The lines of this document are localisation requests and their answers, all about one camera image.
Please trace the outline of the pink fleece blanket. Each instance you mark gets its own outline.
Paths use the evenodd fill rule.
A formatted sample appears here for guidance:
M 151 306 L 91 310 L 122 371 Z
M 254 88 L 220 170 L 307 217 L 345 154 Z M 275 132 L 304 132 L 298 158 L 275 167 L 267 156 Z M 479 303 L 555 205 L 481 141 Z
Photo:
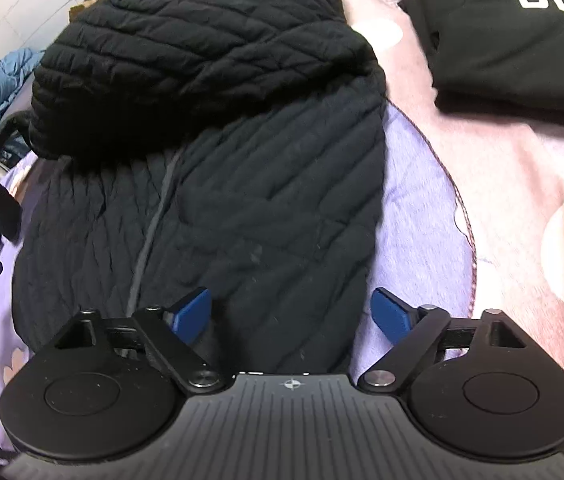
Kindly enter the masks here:
M 446 115 L 397 0 L 344 0 L 387 77 L 389 99 L 432 144 L 458 190 L 476 259 L 473 311 L 501 308 L 564 367 L 564 128 Z

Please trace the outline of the black sweatshirt white letters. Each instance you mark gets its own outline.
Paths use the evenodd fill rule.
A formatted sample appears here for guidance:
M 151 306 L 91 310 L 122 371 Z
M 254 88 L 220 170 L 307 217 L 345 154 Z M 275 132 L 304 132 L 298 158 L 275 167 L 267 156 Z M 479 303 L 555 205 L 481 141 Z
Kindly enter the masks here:
M 564 0 L 400 0 L 436 104 L 564 112 Z

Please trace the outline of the lavender bed sheet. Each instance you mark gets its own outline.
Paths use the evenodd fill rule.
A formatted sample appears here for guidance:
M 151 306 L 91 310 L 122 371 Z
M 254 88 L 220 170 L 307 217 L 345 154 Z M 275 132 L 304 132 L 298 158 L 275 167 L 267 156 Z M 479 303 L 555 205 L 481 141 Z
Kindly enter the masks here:
M 471 313 L 473 251 L 456 190 L 422 133 L 395 105 L 384 120 L 387 180 L 371 285 L 412 306 Z M 0 235 L 0 394 L 31 353 L 12 325 L 12 271 L 20 247 Z M 0 448 L 9 448 L 0 422 Z

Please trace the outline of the black quilted jacket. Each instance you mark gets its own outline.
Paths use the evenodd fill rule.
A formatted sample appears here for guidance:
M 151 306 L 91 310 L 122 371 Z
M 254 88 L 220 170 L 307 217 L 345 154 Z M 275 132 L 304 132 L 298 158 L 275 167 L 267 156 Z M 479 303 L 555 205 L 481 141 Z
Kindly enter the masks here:
M 127 318 L 204 287 L 211 363 L 344 370 L 386 107 L 341 0 L 99 0 L 0 127 L 17 334 L 38 351 L 81 310 Z

